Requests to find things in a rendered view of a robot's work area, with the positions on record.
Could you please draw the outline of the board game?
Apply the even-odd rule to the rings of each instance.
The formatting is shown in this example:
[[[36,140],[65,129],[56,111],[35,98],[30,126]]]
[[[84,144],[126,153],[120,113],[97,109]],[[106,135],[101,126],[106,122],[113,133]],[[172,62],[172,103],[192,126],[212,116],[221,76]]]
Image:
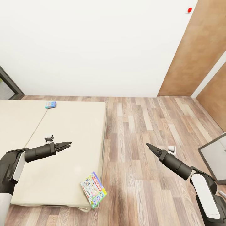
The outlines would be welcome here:
[[[45,105],[45,108],[53,108],[56,107],[56,101],[48,102]]]
[[[92,208],[94,209],[100,201],[107,195],[95,172],[92,172],[80,182]]]

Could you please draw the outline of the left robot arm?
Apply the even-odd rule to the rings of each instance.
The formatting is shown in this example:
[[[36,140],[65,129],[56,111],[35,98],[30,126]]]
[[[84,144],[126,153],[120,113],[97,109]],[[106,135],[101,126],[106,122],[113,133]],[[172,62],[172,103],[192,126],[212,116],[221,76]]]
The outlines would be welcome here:
[[[4,226],[8,209],[25,163],[39,160],[71,147],[72,142],[54,143],[53,135],[46,133],[44,146],[37,148],[15,149],[6,152],[0,160],[0,226]]]

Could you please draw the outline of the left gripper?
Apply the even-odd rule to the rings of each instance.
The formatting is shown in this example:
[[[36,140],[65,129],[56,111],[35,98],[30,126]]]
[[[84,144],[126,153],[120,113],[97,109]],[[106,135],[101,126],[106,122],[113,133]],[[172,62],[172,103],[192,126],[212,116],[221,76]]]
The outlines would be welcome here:
[[[51,142],[48,145],[44,145],[44,146],[39,146],[36,148],[36,157],[37,159],[42,159],[42,158],[46,158],[52,155],[56,155],[56,151],[62,151],[66,148],[71,147],[72,142],[61,142],[61,143],[54,143]]]

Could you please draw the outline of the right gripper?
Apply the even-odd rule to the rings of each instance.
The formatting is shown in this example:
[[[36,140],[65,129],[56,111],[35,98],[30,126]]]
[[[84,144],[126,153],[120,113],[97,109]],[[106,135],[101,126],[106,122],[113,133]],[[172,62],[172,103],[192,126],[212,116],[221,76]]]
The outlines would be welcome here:
[[[149,149],[159,158],[160,162],[172,170],[174,173],[178,171],[181,164],[183,163],[181,160],[174,157],[172,154],[168,153],[166,150],[161,150],[149,143],[146,144]]]

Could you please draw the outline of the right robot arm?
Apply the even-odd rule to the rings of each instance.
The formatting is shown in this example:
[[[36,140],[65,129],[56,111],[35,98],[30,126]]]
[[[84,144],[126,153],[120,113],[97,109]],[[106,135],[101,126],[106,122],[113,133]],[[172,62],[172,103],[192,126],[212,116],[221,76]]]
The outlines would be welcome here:
[[[159,158],[160,162],[187,180],[192,172],[190,183],[194,186],[197,193],[196,200],[204,221],[205,226],[226,226],[226,202],[218,195],[215,179],[194,166],[189,167],[181,160],[177,159],[176,146],[168,146],[168,151],[161,150],[149,143],[149,149]]]

